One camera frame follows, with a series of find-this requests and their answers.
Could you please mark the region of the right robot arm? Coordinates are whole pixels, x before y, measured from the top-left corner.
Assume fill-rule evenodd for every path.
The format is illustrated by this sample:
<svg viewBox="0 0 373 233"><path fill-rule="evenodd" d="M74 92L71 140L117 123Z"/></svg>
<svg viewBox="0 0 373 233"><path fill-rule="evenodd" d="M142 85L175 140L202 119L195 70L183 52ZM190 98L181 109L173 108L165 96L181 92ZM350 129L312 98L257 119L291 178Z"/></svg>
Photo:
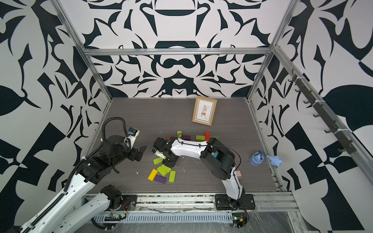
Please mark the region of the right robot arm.
<svg viewBox="0 0 373 233"><path fill-rule="evenodd" d="M173 168L182 156L201 160L209 172L222 181L228 199L237 204L243 202L245 190L236 173L236 156L218 139L198 142L178 137L168 140L159 137L153 143L152 152L161 157L162 164L169 168Z"/></svg>

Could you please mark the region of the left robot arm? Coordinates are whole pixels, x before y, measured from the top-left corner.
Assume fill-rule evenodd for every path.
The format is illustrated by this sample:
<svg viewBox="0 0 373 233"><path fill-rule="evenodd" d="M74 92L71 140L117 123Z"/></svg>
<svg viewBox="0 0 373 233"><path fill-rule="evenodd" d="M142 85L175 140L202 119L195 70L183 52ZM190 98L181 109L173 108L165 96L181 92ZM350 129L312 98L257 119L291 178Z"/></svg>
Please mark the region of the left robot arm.
<svg viewBox="0 0 373 233"><path fill-rule="evenodd" d="M134 148L140 131L127 129L122 117L105 120L101 131L99 147L74 167L65 187L34 217L21 226L12 226L9 233L73 233L99 213L120 207L121 192L107 185L91 201L73 209L105 176L118 173L118 164L126 159L141 161L146 150L145 146Z"/></svg>

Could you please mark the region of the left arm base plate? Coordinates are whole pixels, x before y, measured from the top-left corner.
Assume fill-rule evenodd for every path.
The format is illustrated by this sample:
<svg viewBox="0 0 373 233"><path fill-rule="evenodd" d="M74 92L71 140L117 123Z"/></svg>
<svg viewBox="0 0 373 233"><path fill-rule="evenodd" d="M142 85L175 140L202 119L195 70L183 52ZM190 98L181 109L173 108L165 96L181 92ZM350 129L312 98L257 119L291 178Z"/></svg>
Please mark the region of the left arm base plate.
<svg viewBox="0 0 373 233"><path fill-rule="evenodd" d="M137 195L122 195L120 198L119 211L132 211L137 206Z"/></svg>

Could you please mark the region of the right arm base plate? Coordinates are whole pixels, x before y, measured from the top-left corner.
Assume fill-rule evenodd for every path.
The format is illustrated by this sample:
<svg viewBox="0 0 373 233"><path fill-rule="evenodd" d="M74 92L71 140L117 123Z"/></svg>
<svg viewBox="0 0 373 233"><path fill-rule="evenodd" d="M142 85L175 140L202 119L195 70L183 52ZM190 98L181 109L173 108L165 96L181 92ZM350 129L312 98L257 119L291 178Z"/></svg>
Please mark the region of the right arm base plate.
<svg viewBox="0 0 373 233"><path fill-rule="evenodd" d="M215 207L217 210L254 210L256 205L252 194L244 193L238 201L229 198L226 194L216 194Z"/></svg>

